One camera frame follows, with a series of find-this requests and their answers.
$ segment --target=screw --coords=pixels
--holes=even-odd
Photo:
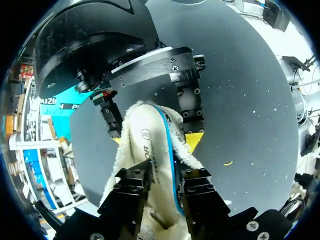
[[[55,83],[55,82],[52,82],[52,83],[50,83],[50,84],[47,86],[47,88],[50,89],[50,88],[54,87],[55,85],[56,85],[56,83]]]
[[[189,193],[194,193],[194,192],[196,191],[196,189],[195,189],[194,187],[189,187],[189,188],[187,189],[187,191],[188,191]]]
[[[178,66],[173,66],[172,71],[177,72],[179,70]]]
[[[176,61],[176,59],[173,56],[169,58],[170,63],[174,63],[175,61]]]
[[[250,221],[246,225],[246,229],[250,232],[254,232],[259,228],[259,223],[257,221]]]
[[[258,235],[257,240],[268,240],[269,237],[270,237],[270,234],[266,231],[263,231]]]
[[[105,240],[105,237],[100,233],[92,233],[90,240]]]
[[[206,188],[212,190],[212,189],[214,189],[215,187],[214,187],[212,184],[210,184],[210,185],[206,186]]]
[[[113,185],[113,189],[120,189],[121,188],[121,186],[120,186],[120,184],[115,184],[115,185]]]
[[[195,90],[193,90],[194,94],[198,95],[200,93],[200,89],[196,88]]]
[[[133,186],[133,187],[131,188],[131,191],[132,191],[132,192],[138,191],[138,187],[137,187],[137,186]]]

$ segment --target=shelf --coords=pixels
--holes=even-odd
[[[21,141],[24,142],[25,141],[25,128],[26,128],[26,110],[27,110],[27,103],[29,102],[29,97],[30,97],[30,91],[31,91],[31,84],[32,84],[32,80],[28,82],[28,85],[26,87],[26,91],[25,91],[25,96],[24,96],[24,100],[23,100],[23,106],[22,106],[22,123],[21,123]]]
[[[76,203],[76,201],[75,201],[75,199],[74,199],[74,197],[73,197],[73,195],[72,195],[72,193],[71,193],[71,191],[70,191],[70,188],[69,188],[69,185],[68,185],[66,176],[65,176],[65,172],[64,172],[64,169],[63,169],[63,167],[62,167],[61,158],[60,158],[60,151],[59,151],[59,148],[58,148],[58,147],[55,148],[55,152],[56,152],[56,157],[58,158],[60,170],[61,170],[61,172],[62,172],[62,181],[63,181],[64,184],[67,186],[67,188],[68,188],[68,190],[69,190],[68,193],[69,193],[69,195],[70,195],[70,197],[71,197],[72,203],[74,204],[74,203]]]
[[[82,199],[82,200],[80,200],[80,201],[77,201],[77,202],[75,202],[75,203],[73,203],[73,204],[70,204],[70,205],[68,205],[68,206],[60,207],[59,209],[53,210],[52,212],[53,212],[54,214],[59,214],[59,213],[65,212],[65,211],[67,211],[67,210],[69,210],[69,209],[75,208],[75,207],[77,207],[77,206],[79,206],[79,205],[81,205],[81,204],[85,204],[85,203],[87,203],[87,202],[88,202],[88,199],[85,198],[85,199]]]
[[[45,185],[46,185],[46,189],[47,189],[47,191],[48,191],[48,193],[49,193],[49,195],[51,197],[51,200],[53,201],[54,206],[56,207],[56,209],[59,209],[59,206],[57,204],[55,196],[53,195],[53,193],[51,191],[51,188],[50,188],[50,185],[49,185],[49,182],[48,182],[48,179],[47,179],[47,175],[46,175],[46,172],[45,172],[45,169],[44,169],[44,165],[43,165],[43,162],[42,162],[42,156],[41,156],[41,153],[40,153],[39,149],[37,149],[37,154],[38,154],[39,165],[40,165],[40,168],[41,168],[43,179],[44,179],[44,182],[45,182]]]

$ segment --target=white surface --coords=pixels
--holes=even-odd
[[[47,157],[48,167],[51,175],[52,181],[57,181],[62,179],[63,172],[61,171],[61,167],[59,164],[59,159],[57,157]]]
[[[74,199],[72,195],[70,194],[70,190],[68,185],[66,185],[64,182],[56,182],[55,188],[53,191],[54,195],[58,196],[64,206],[66,206],[69,203],[72,203],[72,200]]]
[[[70,191],[70,189],[68,187],[68,182],[67,182],[67,179],[66,179],[63,167],[62,167],[61,158],[60,158],[60,152],[59,152],[59,148],[58,147],[55,148],[55,154],[56,154],[57,160],[58,160],[59,171],[62,174],[62,181],[63,181],[64,185],[66,186],[66,188],[68,190],[67,191],[67,195],[70,198],[71,202],[75,203],[75,199],[72,196],[71,191]]]
[[[255,15],[262,18],[264,8],[256,3],[235,0],[234,6],[245,14]]]
[[[40,165],[41,173],[42,173],[42,175],[43,175],[43,179],[44,179],[44,182],[45,182],[45,185],[46,185],[46,189],[47,189],[47,191],[48,191],[48,193],[49,193],[49,195],[50,195],[50,197],[51,197],[51,199],[52,199],[55,207],[58,209],[59,206],[58,206],[57,201],[56,201],[56,199],[55,199],[55,197],[54,197],[54,195],[53,195],[53,193],[52,193],[52,190],[51,190],[51,188],[50,188],[49,181],[48,181],[48,179],[47,179],[46,172],[45,172],[45,169],[44,169],[44,165],[43,165],[43,163],[42,163],[42,157],[41,157],[40,150],[37,149],[36,151],[37,151],[37,153],[38,153],[39,165]]]
[[[59,208],[57,210],[53,210],[52,212],[54,214],[62,213],[64,211],[67,211],[67,210],[70,210],[72,208],[78,207],[79,205],[87,203],[87,202],[88,202],[88,199],[85,198],[83,200],[77,201],[76,203],[70,204],[68,206],[61,207],[61,208]]]

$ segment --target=cable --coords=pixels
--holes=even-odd
[[[301,81],[301,83],[302,83],[302,84],[300,85],[300,87],[301,87],[301,86],[305,86],[305,84],[304,84],[304,82],[302,81],[302,78],[301,78],[300,73],[298,72],[298,70],[296,70],[295,73],[297,73],[297,74],[299,75],[300,81]],[[303,87],[303,91],[304,91],[304,93],[305,93],[306,95],[308,95],[304,87]]]
[[[162,47],[162,48],[166,48],[166,47],[167,47],[167,45],[165,45],[165,44],[164,44],[162,41],[160,41],[160,40],[159,40],[159,43],[161,44],[161,47]]]
[[[302,166],[302,164],[305,162],[305,160],[307,159],[307,157],[308,157],[308,155],[306,155],[306,156],[303,158],[303,160],[302,160],[302,162],[300,163],[300,165],[296,168],[297,170]]]
[[[287,210],[289,207],[291,207],[291,205],[294,205],[298,202],[301,202],[301,208],[302,210],[305,209],[305,200],[302,197],[297,197],[291,201],[288,202],[288,204],[286,206],[284,206],[281,210],[280,210],[280,214],[283,215],[284,211]]]
[[[311,80],[311,83],[312,84],[314,82],[314,76],[315,76],[315,72],[316,72],[316,69],[319,67],[319,64],[314,68],[313,70],[313,74],[312,74],[312,80]],[[307,95],[309,95],[311,93],[311,90],[312,90],[312,86],[310,87],[310,90],[309,90],[309,93]]]
[[[293,83],[295,83],[296,73],[297,73],[297,71],[295,71],[294,74],[293,74]]]
[[[302,116],[297,120],[298,123],[299,123],[299,122],[301,122],[301,121],[304,119],[305,114],[306,114],[306,118],[308,118],[308,108],[307,108],[307,103],[306,103],[306,101],[305,101],[305,99],[304,99],[304,96],[302,96],[301,92],[299,92],[299,91],[296,90],[296,89],[293,89],[293,91],[295,91],[296,93],[298,93],[298,95],[301,97],[302,104],[303,104],[303,114],[302,114]]]

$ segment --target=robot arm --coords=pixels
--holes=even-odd
[[[179,170],[177,174],[181,179],[179,201],[192,240],[280,240],[292,226],[276,210],[268,210],[256,217],[258,211],[250,207],[229,216],[230,209],[215,190],[205,168]],[[35,204],[56,230],[56,240],[137,239],[152,182],[151,161],[146,160],[129,169],[122,168],[116,177],[121,180],[98,209],[100,217],[76,208],[75,213],[62,223],[41,201]]]

